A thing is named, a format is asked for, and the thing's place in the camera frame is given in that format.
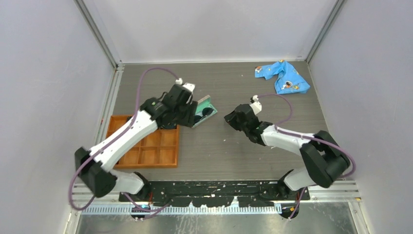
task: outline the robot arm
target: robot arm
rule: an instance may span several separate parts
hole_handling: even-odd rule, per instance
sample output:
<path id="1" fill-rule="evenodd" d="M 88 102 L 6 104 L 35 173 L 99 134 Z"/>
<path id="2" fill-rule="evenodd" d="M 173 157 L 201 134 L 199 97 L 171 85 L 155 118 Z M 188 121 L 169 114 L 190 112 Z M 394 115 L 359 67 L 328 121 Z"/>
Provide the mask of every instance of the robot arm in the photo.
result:
<path id="1" fill-rule="evenodd" d="M 130 119 L 110 137 L 89 150 L 81 147 L 75 152 L 75 165 L 78 169 L 89 157 L 104 149 L 79 174 L 96 197 L 103 197 L 110 191 L 127 192 L 133 195 L 139 192 L 145 193 L 143 190 L 146 179 L 140 174 L 113 170 L 117 161 L 141 139 L 159 127 L 170 123 L 188 127 L 194 125 L 198 105 L 196 101 L 192 101 L 195 85 L 182 84 L 182 79 L 176 80 L 175 83 L 162 100 L 155 97 L 146 100 L 135 113 L 136 118 Z"/>
<path id="2" fill-rule="evenodd" d="M 302 157 L 305 167 L 287 172 L 278 181 L 277 187 L 283 196 L 314 184 L 328 188 L 349 168 L 350 161 L 342 152 L 308 139 L 319 138 L 336 145 L 328 132 L 306 134 L 282 129 L 272 123 L 259 121 L 256 114 L 261 110 L 258 98 L 254 96 L 250 104 L 239 105 L 224 119 L 235 130 L 243 131 L 253 143 L 279 147 Z"/>

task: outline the green object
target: green object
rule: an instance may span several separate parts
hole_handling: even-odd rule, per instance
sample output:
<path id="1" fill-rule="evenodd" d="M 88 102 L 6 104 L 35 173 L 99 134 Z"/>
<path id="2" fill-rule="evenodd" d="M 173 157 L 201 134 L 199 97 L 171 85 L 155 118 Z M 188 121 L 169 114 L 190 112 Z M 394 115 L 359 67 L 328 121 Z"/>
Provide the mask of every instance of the green object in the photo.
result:
<path id="1" fill-rule="evenodd" d="M 202 110 L 207 108 L 207 107 L 212 109 L 212 113 L 209 114 L 206 117 L 203 117 L 199 122 L 195 123 L 192 128 L 195 128 L 196 126 L 200 125 L 205 120 L 207 120 L 208 118 L 210 118 L 211 116 L 213 116 L 214 114 L 216 114 L 218 112 L 217 109 L 211 104 L 211 96 L 210 95 L 206 95 L 205 97 L 201 98 L 198 101 L 198 106 L 196 108 L 195 115 L 202 116 Z"/>

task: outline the dark gray work surface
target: dark gray work surface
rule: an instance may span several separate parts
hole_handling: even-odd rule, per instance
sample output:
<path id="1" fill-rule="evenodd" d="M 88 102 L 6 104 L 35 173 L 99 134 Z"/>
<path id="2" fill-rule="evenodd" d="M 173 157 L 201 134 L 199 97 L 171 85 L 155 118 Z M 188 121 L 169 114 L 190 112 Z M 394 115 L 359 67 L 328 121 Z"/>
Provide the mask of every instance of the dark gray work surface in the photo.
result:
<path id="1" fill-rule="evenodd" d="M 139 169 L 149 180 L 216 180 L 216 179 L 279 179 L 287 171 L 303 166 L 300 156 L 288 151 L 253 144 L 244 133 L 235 131 L 224 116 L 253 95 L 275 93 L 276 77 L 254 78 L 254 68 L 268 62 L 129 64 L 125 66 L 113 115 L 131 115 L 135 107 L 136 87 L 143 71 L 160 66 L 169 68 L 184 82 L 194 83 L 194 100 L 210 95 L 218 113 L 195 129 L 182 127 L 178 168 Z M 313 86 L 307 63 L 291 62 Z M 152 71 L 143 81 L 140 102 L 160 97 L 174 84 L 173 76 Z M 315 133 L 327 130 L 314 87 L 306 94 L 285 97 L 294 108 L 293 117 L 281 127 Z M 289 107 L 279 97 L 260 99 L 262 121 L 277 122 L 288 116 Z"/>

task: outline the blue cloth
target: blue cloth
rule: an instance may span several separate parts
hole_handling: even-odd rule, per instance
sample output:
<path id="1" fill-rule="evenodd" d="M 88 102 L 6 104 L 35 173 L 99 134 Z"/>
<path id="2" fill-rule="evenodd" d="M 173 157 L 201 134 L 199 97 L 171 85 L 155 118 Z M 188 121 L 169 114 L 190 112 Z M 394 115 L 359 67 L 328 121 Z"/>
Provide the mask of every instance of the blue cloth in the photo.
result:
<path id="1" fill-rule="evenodd" d="M 297 70 L 289 62 L 280 60 L 271 65 L 264 65 L 255 68 L 255 77 L 271 79 L 278 74 L 278 79 L 274 83 L 277 94 L 307 93 L 310 85 L 300 76 Z"/>

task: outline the wooden compartment tray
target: wooden compartment tray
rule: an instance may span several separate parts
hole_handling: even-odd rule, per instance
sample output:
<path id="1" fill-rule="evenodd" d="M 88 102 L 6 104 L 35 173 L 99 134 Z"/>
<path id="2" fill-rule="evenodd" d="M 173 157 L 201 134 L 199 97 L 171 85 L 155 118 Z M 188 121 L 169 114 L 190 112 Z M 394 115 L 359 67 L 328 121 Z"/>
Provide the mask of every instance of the wooden compartment tray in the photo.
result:
<path id="1" fill-rule="evenodd" d="M 111 116 L 106 138 L 131 116 Z M 179 126 L 158 129 L 134 145 L 115 165 L 116 169 L 174 168 L 178 166 Z"/>

